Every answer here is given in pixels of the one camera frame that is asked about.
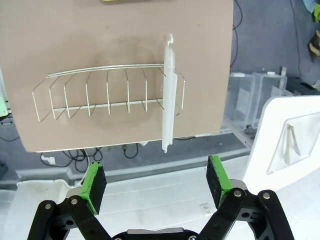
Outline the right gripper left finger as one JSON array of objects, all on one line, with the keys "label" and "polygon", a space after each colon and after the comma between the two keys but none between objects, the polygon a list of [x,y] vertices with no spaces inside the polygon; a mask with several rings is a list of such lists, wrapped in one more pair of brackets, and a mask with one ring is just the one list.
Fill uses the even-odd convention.
[{"label": "right gripper left finger", "polygon": [[102,164],[90,164],[78,193],[65,197],[59,204],[53,200],[39,203],[27,238],[65,240],[71,229],[79,229],[86,240],[110,240],[112,237],[96,218],[106,185]]}]

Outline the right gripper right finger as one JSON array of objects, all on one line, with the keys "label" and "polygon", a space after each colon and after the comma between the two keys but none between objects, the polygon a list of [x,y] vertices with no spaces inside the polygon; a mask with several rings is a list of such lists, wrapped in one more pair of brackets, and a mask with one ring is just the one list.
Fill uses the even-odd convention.
[{"label": "right gripper right finger", "polygon": [[206,180],[216,212],[199,233],[199,239],[224,240],[237,221],[246,222],[256,240],[294,239],[274,191],[267,189],[254,195],[234,186],[217,155],[208,156]]}]

